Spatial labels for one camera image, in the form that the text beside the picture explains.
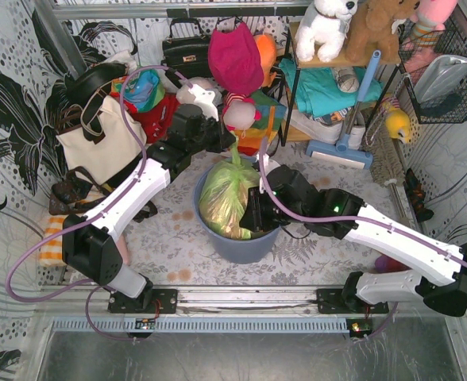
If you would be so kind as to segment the green trash bag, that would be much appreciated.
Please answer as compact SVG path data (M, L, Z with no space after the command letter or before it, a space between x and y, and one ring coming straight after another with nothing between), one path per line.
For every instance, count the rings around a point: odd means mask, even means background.
M206 176L199 197L199 214L206 225L221 237L247 241L252 232L240 226L245 214L249 189L258 187L260 175L253 163L241 157L237 144L231 157L216 163Z

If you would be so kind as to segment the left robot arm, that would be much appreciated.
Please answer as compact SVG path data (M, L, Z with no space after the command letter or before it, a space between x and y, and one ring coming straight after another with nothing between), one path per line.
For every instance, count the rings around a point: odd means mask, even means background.
M201 151L220 153L235 141L219 119L218 108L205 103L181 104L165 138L149 145L125 181L83 216L64 221L64 262L111 291L114 314L151 313L159 302L153 284L124 264L116 245L125 227L157 193L167 187Z

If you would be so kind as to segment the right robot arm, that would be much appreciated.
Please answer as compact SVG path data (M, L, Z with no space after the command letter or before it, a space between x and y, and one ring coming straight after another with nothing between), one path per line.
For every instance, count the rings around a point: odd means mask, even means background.
M351 273L342 289L348 309L420 300L437 313L465 315L467 243L457 246L427 237L348 191L318 190L299 171L273 160L255 168L261 180L249 189L242 228L259 233L301 223L319 236L362 244L406 266L383 274Z

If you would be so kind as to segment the blue trash bin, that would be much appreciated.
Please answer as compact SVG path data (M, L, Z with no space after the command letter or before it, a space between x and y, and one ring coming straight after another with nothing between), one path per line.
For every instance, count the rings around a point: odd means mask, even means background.
M254 164L254 159L247 160ZM193 190L192 203L198 222L205 231L211 247L224 260L227 260L233 264L253 264L259 262L268 255L268 253L271 251L272 247L276 243L276 238L280 234L279 228L269 231L267 233L252 232L252 238L250 240L237 241L221 237L217 233L214 233L202 220L199 214L199 197L203 185L206 181L206 176L208 175L208 172L214 165L209 167L201 175Z

